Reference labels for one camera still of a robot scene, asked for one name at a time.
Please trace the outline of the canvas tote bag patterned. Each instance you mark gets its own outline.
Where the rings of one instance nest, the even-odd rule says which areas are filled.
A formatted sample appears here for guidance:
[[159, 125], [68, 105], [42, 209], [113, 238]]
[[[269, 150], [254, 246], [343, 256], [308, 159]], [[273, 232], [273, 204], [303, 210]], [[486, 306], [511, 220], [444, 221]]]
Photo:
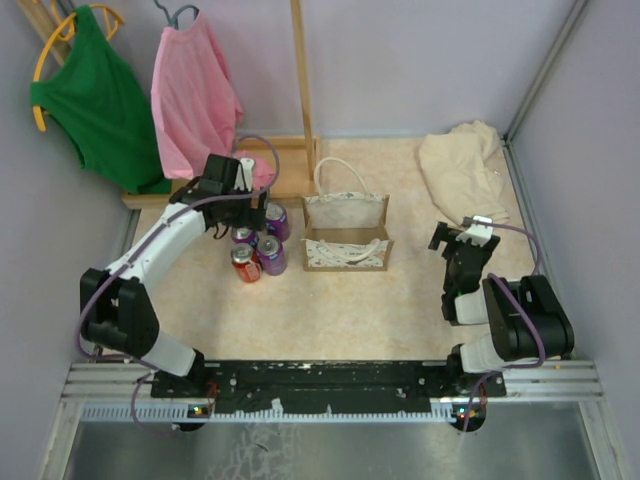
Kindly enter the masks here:
[[[321, 186], [322, 168], [335, 163], [358, 180], [358, 191], [330, 193]], [[394, 241], [386, 220], [390, 197], [370, 191], [362, 176], [338, 157], [321, 159], [313, 174], [317, 194], [301, 200], [304, 218], [303, 269], [312, 272], [386, 271]]]

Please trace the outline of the green tank top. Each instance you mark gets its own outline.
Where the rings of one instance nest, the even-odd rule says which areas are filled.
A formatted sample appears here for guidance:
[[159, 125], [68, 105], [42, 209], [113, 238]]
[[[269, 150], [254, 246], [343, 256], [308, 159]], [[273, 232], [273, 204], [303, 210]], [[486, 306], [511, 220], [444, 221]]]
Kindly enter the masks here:
[[82, 168], [130, 194], [167, 194], [171, 181], [162, 171], [149, 98], [106, 39], [102, 12], [88, 5], [73, 11], [77, 31], [64, 64], [49, 54], [41, 80], [32, 81], [31, 105], [67, 134]]

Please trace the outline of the purple soda can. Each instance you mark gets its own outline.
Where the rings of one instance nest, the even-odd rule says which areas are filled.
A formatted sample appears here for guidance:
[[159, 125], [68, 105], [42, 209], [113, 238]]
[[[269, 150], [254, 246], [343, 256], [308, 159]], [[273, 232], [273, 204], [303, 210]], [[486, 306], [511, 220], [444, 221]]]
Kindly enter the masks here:
[[266, 229], [269, 235], [285, 242], [291, 235], [287, 210], [281, 204], [269, 202], [265, 213]]

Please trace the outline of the pink shirt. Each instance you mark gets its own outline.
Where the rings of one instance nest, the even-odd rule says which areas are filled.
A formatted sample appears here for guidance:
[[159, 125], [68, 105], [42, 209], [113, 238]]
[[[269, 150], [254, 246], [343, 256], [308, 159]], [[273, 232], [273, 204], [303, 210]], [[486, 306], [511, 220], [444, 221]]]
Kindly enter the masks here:
[[191, 180], [211, 154], [230, 156], [244, 111], [214, 31], [203, 14], [186, 29], [163, 29], [151, 109], [164, 176]]

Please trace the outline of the aluminium frame rail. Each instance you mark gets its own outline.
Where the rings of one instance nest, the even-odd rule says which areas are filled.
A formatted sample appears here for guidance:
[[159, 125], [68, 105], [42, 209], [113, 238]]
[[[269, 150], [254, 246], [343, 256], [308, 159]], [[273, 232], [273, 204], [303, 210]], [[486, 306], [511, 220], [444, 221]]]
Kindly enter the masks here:
[[261, 362], [206, 365], [189, 386], [133, 364], [73, 365], [61, 402], [84, 421], [137, 420], [143, 425], [208, 423], [449, 423], [474, 431], [489, 407], [507, 403], [599, 401], [603, 390], [589, 361], [548, 361], [510, 369], [475, 385], [441, 362]]

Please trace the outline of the yellow clothes hanger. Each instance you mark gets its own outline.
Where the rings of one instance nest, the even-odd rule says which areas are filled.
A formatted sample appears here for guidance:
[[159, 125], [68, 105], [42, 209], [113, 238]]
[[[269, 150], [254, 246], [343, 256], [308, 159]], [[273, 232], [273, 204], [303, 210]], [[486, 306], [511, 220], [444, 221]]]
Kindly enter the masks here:
[[[89, 4], [88, 7], [92, 10], [100, 10], [102, 12], [106, 27], [106, 39], [108, 41], [110, 41], [118, 32], [120, 27], [125, 24], [124, 18], [116, 10], [106, 4], [93, 3]], [[61, 19], [56, 10], [54, 1], [51, 2], [51, 9], [52, 15], [58, 24], [50, 34], [45, 36], [45, 43], [34, 69], [32, 78], [33, 82], [39, 82], [41, 80], [45, 63], [49, 54], [54, 50], [56, 44], [63, 43], [68, 46], [69, 41], [76, 35], [77, 31], [75, 23], [77, 14], [75, 12], [70, 13], [64, 19]], [[32, 107], [32, 113], [38, 130], [40, 132], [45, 132], [47, 130], [45, 116], [48, 115], [48, 112], [46, 112], [41, 106], [36, 105]]]

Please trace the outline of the wooden clothes rack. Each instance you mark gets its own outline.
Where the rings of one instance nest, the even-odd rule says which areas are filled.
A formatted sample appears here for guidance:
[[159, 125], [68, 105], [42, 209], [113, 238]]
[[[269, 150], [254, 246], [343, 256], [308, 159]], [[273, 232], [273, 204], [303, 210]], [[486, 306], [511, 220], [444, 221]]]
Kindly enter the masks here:
[[[15, 1], [23, 14], [45, 43], [45, 36], [50, 34], [58, 22], [50, 9], [42, 1]], [[58, 13], [71, 13], [70, 1], [54, 1]], [[311, 121], [311, 96], [307, 71], [306, 41], [304, 33], [301, 1], [290, 1], [293, 26], [294, 45], [296, 52], [296, 69], [300, 92], [304, 136], [269, 136], [266, 137], [280, 155], [281, 173], [275, 186], [271, 188], [272, 197], [278, 201], [295, 200], [302, 196], [313, 194], [316, 188], [313, 183], [313, 172], [321, 155], [321, 137], [314, 135]], [[70, 46], [57, 43], [53, 55], [58, 64], [64, 64], [70, 52]], [[269, 149], [257, 139], [238, 139], [240, 150], [265, 157]], [[159, 208], [164, 206], [170, 195], [133, 195], [123, 192], [121, 200], [130, 210], [145, 208]]]

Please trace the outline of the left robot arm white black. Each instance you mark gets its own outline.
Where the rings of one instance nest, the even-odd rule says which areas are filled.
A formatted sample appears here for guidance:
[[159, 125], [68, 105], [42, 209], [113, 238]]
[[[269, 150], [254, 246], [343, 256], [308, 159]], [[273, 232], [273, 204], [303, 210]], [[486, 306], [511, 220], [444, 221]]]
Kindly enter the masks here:
[[104, 270], [88, 269], [80, 280], [78, 338], [173, 375], [186, 396], [201, 394], [208, 384], [201, 354], [162, 331], [150, 293], [208, 230], [264, 227], [270, 188], [256, 187], [255, 171], [252, 158], [210, 155], [203, 174], [173, 193], [129, 251]]

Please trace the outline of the grey clothes hanger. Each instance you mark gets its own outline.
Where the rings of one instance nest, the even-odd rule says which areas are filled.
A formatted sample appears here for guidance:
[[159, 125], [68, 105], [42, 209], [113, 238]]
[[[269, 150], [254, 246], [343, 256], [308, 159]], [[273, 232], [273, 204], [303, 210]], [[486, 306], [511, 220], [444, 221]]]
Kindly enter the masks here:
[[161, 10], [166, 18], [167, 25], [173, 29], [179, 30], [179, 18], [183, 12], [191, 11], [193, 13], [193, 19], [196, 19], [200, 13], [200, 9], [193, 4], [185, 4], [179, 8], [177, 8], [173, 13], [169, 11], [169, 9], [162, 4], [159, 0], [153, 0], [154, 5]]

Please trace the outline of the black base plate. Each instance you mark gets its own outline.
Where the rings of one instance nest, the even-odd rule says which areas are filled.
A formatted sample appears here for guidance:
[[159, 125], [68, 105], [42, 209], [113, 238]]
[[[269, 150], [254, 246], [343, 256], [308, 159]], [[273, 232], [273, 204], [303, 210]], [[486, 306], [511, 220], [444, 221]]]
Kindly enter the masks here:
[[428, 413], [431, 401], [467, 399], [481, 377], [455, 380], [445, 361], [206, 361], [187, 377], [154, 375], [154, 399], [203, 398], [221, 414]]

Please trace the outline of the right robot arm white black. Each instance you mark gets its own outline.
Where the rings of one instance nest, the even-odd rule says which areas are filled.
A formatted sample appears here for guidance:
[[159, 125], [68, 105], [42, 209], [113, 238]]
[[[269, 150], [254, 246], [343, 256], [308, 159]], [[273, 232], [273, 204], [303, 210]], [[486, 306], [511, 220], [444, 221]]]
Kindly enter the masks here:
[[537, 368], [549, 358], [571, 355], [575, 333], [549, 280], [533, 273], [508, 280], [484, 268], [500, 243], [490, 219], [463, 219], [463, 227], [437, 224], [428, 248], [443, 247], [441, 311], [453, 326], [486, 325], [489, 333], [452, 348], [446, 360], [447, 384], [470, 395], [482, 376], [510, 368]]

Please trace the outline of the cream folded cloth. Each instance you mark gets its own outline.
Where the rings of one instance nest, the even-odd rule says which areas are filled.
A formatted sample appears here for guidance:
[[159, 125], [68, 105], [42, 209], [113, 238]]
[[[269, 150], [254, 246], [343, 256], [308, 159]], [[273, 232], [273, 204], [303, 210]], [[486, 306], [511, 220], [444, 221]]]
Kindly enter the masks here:
[[509, 220], [500, 202], [503, 180], [487, 166], [500, 147], [497, 130], [480, 120], [422, 140], [417, 156], [427, 189], [450, 223], [460, 225], [476, 215], [497, 223]]

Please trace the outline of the red can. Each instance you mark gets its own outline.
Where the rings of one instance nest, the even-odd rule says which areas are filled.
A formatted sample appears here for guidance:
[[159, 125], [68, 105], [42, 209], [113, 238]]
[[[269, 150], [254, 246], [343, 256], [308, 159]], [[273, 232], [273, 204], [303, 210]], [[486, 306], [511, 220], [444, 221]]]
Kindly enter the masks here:
[[261, 278], [262, 268], [251, 245], [237, 243], [231, 249], [230, 255], [231, 264], [242, 281], [253, 283]]

